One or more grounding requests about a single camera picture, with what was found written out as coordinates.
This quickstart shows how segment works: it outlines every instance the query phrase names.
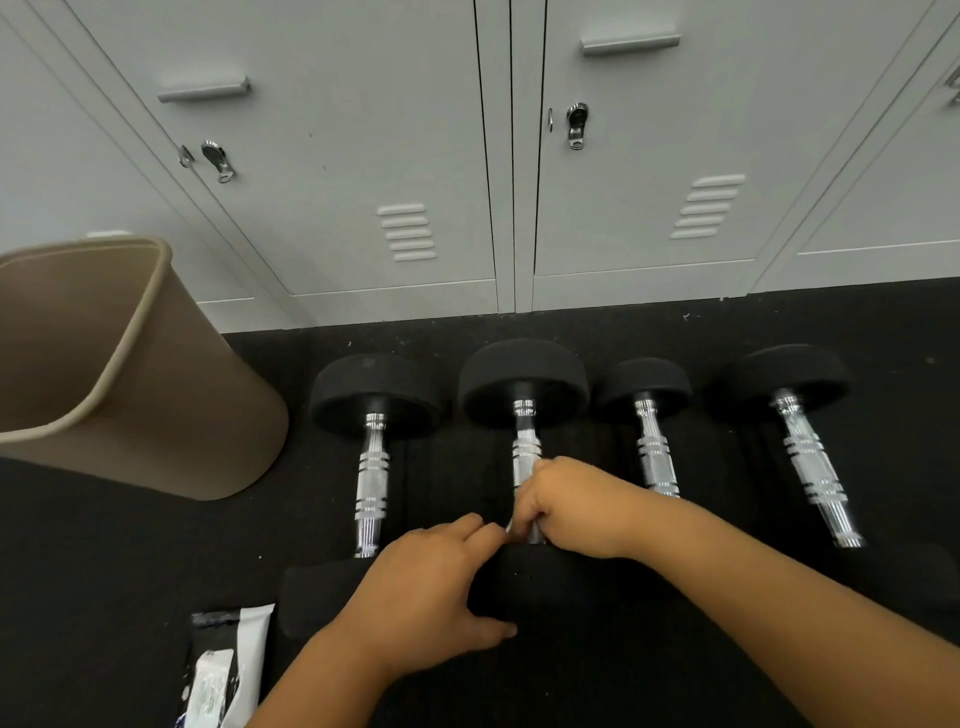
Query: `person's right arm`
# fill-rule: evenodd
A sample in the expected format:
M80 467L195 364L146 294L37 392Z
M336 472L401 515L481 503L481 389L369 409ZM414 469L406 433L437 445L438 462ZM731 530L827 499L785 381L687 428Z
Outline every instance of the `person's right arm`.
M960 726L960 649L687 500L569 458L516 497L555 546L635 559L715 621L816 725Z

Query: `dumbbell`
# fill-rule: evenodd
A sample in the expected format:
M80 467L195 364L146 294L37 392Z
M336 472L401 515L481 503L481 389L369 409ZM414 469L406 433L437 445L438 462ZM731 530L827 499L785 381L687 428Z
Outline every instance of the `dumbbell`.
M337 359L318 375L309 415L319 427L363 438L357 474L353 558L283 574L277 619L283 633L307 640L344 608L380 549L380 528L387 515L390 455L385 442L420 437L433 430L443 398L413 362L388 353Z
M680 497L670 446L660 419L684 409L693 396L686 372L672 361L644 357L611 367L593 388L593 403L602 420L640 426L636 451L647 488Z
M457 401L475 423L512 429L514 492L540 459L538 426L561 425L587 409L589 387L577 356L552 341L513 339L481 349L460 372ZM477 573L470 608L499 619L588 609L605 599L599 562L547 544L507 544Z
M847 494L806 414L845 396L850 375L834 352L806 344L754 352L720 381L728 406L741 416L779 417L787 454L836 546L837 577L896 611L960 607L960 574L950 554L934 544L869 546L857 529Z

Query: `knurled metal grip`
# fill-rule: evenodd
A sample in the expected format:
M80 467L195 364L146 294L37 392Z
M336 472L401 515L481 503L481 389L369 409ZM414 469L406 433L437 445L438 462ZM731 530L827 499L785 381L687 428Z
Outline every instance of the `knurled metal grip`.
M660 432L657 420L657 403L649 397L639 397L634 400L634 407L643 432L643 436L636 441L643 482L647 488L663 496L680 497L670 446Z
M514 439L514 495L531 475L534 474L534 465L543 453L540 447L540 438L537 437L537 404L533 400L515 400L514 416L516 417L516 439ZM536 523L530 529L528 544L545 544L546 539L540 533Z
M800 398L790 390L781 389L774 394L771 404L786 426L787 436L783 438L783 444L804 485L806 500L820 510L833 542L840 548L865 546L866 541L853 525L847 509L847 494L820 436L806 418Z
M380 548L380 524L387 516L387 482L390 455L383 447L386 417L378 412L367 415L364 423L364 447L357 475L356 558L375 556Z

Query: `black and white package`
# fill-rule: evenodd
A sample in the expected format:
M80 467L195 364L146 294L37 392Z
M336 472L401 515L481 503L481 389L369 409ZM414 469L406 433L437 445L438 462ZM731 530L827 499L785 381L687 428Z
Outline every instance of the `black and white package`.
M273 604L190 617L180 716L175 728L243 728L260 700Z

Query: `trash can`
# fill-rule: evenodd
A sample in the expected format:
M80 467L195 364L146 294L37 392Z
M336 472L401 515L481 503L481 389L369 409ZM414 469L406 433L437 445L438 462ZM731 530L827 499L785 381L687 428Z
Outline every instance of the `trash can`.
M150 237L0 255L0 455L197 500L274 462L279 394Z

